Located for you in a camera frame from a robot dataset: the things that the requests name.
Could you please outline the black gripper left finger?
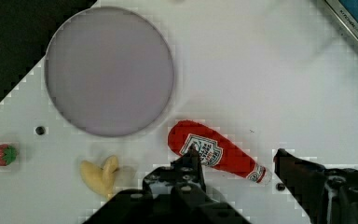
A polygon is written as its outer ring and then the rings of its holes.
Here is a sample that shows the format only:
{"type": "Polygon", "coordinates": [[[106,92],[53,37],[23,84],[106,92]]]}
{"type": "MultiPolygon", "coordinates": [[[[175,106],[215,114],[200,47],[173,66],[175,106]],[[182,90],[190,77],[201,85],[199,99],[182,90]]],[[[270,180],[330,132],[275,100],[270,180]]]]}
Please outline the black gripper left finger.
{"type": "Polygon", "coordinates": [[[170,194],[176,185],[195,185],[202,191],[206,190],[200,154],[194,144],[169,166],[160,166],[152,171],[142,183],[143,190],[149,191],[154,198],[170,194]]]}

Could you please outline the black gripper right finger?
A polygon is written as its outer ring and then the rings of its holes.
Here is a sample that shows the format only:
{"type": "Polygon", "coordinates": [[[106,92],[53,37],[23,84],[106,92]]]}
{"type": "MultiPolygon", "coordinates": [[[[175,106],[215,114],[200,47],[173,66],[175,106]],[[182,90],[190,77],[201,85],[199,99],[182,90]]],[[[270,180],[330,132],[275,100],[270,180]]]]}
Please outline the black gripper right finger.
{"type": "Polygon", "coordinates": [[[305,161],[279,148],[273,158],[274,173],[288,188],[311,224],[333,224],[333,201],[339,189],[339,177],[323,165],[305,161]]]}

